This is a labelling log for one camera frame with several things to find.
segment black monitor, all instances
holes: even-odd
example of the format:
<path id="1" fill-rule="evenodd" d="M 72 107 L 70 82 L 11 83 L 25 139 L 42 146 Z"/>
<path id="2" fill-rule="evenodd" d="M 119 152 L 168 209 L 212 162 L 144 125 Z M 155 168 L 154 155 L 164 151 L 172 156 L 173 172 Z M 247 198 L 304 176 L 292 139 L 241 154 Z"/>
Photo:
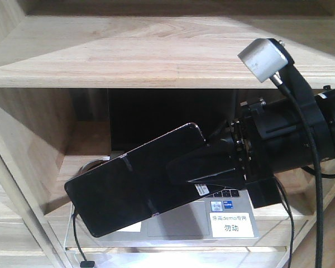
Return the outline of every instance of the black monitor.
<path id="1" fill-rule="evenodd" d="M 188 122 L 204 137 L 235 116 L 237 89 L 109 89 L 112 150 L 129 151 Z"/>

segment white sticker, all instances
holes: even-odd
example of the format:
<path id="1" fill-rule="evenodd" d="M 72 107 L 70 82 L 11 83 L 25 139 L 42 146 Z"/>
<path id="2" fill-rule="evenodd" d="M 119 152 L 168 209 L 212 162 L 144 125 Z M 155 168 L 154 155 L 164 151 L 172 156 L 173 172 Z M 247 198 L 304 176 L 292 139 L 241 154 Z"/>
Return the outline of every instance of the white sticker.
<path id="1" fill-rule="evenodd" d="M 254 237 L 249 213 L 210 213 L 213 237 Z"/>
<path id="2" fill-rule="evenodd" d="M 200 196 L 210 193 L 206 184 L 195 184 L 195 187 Z"/>
<path id="3" fill-rule="evenodd" d="M 117 232 L 140 232 L 140 230 L 141 230 L 141 222 L 137 222 L 127 227 L 124 227 L 118 230 Z"/>

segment laptop keyboard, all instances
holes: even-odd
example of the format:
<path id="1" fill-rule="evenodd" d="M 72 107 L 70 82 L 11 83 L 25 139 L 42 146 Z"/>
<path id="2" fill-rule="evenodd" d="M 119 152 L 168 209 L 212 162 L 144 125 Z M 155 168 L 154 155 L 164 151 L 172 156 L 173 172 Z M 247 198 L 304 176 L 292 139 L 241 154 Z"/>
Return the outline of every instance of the laptop keyboard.
<path id="1" fill-rule="evenodd" d="M 240 193 L 238 190 L 222 190 L 220 192 L 211 194 L 207 197 L 240 197 Z"/>

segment silver laptop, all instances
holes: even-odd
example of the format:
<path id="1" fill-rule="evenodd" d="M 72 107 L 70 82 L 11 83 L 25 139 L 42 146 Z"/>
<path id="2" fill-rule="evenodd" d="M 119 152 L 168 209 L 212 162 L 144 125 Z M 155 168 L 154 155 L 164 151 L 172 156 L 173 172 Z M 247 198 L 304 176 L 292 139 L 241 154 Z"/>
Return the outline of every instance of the silver laptop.
<path id="1" fill-rule="evenodd" d="M 223 190 L 96 239 L 111 243 L 258 236 L 247 190 Z"/>

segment black wire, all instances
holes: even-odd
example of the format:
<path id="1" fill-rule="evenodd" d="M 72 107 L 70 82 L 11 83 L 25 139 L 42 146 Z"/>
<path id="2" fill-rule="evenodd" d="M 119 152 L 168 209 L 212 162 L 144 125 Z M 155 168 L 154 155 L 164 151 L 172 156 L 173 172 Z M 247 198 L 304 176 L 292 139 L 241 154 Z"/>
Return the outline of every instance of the black wire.
<path id="1" fill-rule="evenodd" d="M 288 259 L 288 268 L 290 268 L 290 265 L 291 265 L 291 258 L 292 258 L 292 255 L 293 255 L 293 243 L 294 243 L 294 234 L 295 234 L 295 224 L 294 224 L 294 218 L 293 218 L 293 214 L 291 212 L 291 209 L 290 209 L 290 205 L 289 205 L 289 202 L 288 202 L 288 199 L 286 197 L 286 193 L 285 193 L 285 190 L 283 188 L 283 186 L 280 184 L 280 182 L 278 181 L 277 177 L 274 177 L 274 180 L 275 180 L 275 183 L 279 189 L 279 192 L 285 202 L 285 204 L 283 203 L 282 201 L 282 205 L 285 209 L 285 211 L 287 212 L 289 218 L 290 218 L 290 225 L 291 225 L 291 235 L 290 235 L 290 246 L 289 246 L 289 259 Z"/>
<path id="2" fill-rule="evenodd" d="M 76 217 L 77 217 L 77 211 L 76 211 L 76 209 L 74 209 L 74 212 L 73 212 L 73 215 L 72 215 L 74 240 L 76 241 L 77 248 L 78 248 L 80 254 L 83 257 L 83 260 L 87 261 L 87 258 L 85 257 L 85 255 L 84 255 L 84 253 L 83 253 L 83 251 L 82 251 L 82 249 L 79 245 L 79 242 L 78 242 L 77 231 L 76 231 Z"/>
<path id="3" fill-rule="evenodd" d="M 315 176 L 315 170 L 308 167 L 308 166 L 303 166 L 301 169 L 303 169 L 305 172 L 312 174 Z M 322 177 L 326 179 L 335 179 L 335 174 L 324 174 L 322 173 Z"/>
<path id="4" fill-rule="evenodd" d="M 284 96 L 286 96 L 294 106 L 297 111 L 301 122 L 303 124 L 304 130 L 307 134 L 308 144 L 312 150 L 313 157 L 313 165 L 315 168 L 315 192 L 316 192 L 316 200 L 317 200 L 317 244 L 315 247 L 315 268 L 322 267 L 322 259 L 323 259 L 323 229 L 324 229 L 324 206 L 323 206 L 323 182 L 322 182 L 322 171 L 320 166 L 319 153 L 317 150 L 317 146 L 315 144 L 314 137 L 310 130 L 308 121 L 305 119 L 305 116 L 300 109 L 296 99 L 291 94 L 290 90 L 287 88 L 285 84 L 278 86 L 279 90 L 282 92 Z"/>

